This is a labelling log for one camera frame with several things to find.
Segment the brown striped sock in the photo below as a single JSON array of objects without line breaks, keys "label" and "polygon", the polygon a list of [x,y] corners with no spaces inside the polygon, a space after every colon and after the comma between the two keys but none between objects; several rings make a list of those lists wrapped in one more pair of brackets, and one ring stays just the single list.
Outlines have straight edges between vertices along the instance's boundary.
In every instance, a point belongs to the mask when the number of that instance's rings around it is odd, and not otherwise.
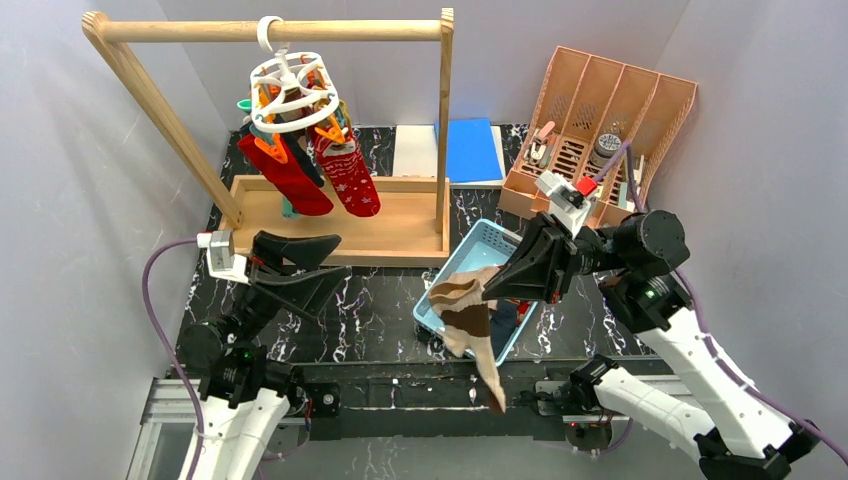
[{"label": "brown striped sock", "polygon": [[473,353],[479,377],[491,393],[491,407],[503,414],[506,395],[500,382],[492,346],[491,301],[482,298],[485,284],[499,271],[486,266],[469,272],[451,274],[432,286],[427,300],[444,324],[442,341],[455,356],[467,350]]}]

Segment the white sock hanger with clips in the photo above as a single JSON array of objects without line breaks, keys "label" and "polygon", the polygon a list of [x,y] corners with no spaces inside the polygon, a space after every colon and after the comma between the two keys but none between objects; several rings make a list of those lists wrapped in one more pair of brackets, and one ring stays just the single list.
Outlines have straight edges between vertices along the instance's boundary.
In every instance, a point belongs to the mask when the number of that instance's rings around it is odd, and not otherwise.
[{"label": "white sock hanger with clips", "polygon": [[349,121],[321,55],[271,45],[271,28],[282,21],[265,16],[257,24],[257,43],[272,57],[250,73],[250,121],[266,134],[312,128],[332,143],[346,143]]}]

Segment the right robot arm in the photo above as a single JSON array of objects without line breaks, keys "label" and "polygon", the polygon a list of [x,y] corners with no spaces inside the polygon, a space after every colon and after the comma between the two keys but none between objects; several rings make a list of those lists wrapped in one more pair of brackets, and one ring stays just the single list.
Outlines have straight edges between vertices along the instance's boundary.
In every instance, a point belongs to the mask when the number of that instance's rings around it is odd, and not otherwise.
[{"label": "right robot arm", "polygon": [[663,359],[692,401],[671,397],[602,355],[573,370],[550,401],[626,415],[684,451],[708,479],[783,479],[818,439],[809,423],[759,399],[700,327],[691,293],[673,274],[689,255],[683,227],[667,211],[575,233],[540,213],[483,296],[553,304],[574,277],[605,273],[599,289],[613,318]]}]

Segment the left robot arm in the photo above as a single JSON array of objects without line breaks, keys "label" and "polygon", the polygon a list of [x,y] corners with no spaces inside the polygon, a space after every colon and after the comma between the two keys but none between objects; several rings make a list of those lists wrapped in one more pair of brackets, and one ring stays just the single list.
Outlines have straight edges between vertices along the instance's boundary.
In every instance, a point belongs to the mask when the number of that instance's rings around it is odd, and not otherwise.
[{"label": "left robot arm", "polygon": [[298,397],[301,372],[269,359],[257,337],[281,311],[317,318],[350,273],[322,265],[340,243],[336,234],[287,238],[260,230],[241,255],[230,230],[197,235],[209,274],[239,290],[229,310],[184,333],[184,364],[201,377],[191,392],[197,421],[181,478],[251,478],[291,406],[309,404]]}]

